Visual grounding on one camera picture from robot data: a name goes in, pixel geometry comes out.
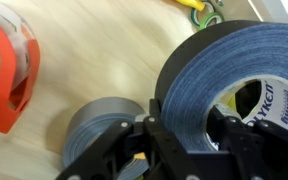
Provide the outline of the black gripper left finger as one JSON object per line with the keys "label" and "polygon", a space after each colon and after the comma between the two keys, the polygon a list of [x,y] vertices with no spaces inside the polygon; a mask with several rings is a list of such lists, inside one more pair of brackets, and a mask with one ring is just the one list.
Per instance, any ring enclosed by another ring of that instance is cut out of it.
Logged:
{"label": "black gripper left finger", "polygon": [[144,119],[148,136],[149,171],[144,180],[198,180],[198,171],[185,149],[160,120],[160,106],[156,99],[149,101],[149,116]]}

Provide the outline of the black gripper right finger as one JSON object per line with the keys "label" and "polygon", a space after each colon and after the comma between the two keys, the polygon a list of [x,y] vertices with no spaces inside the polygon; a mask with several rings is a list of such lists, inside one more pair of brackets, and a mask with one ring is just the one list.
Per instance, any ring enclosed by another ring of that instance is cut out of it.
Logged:
{"label": "black gripper right finger", "polygon": [[264,138],[247,128],[226,108],[215,105],[207,118],[207,133],[219,143],[219,150],[229,152],[239,180],[271,180],[262,158]]}

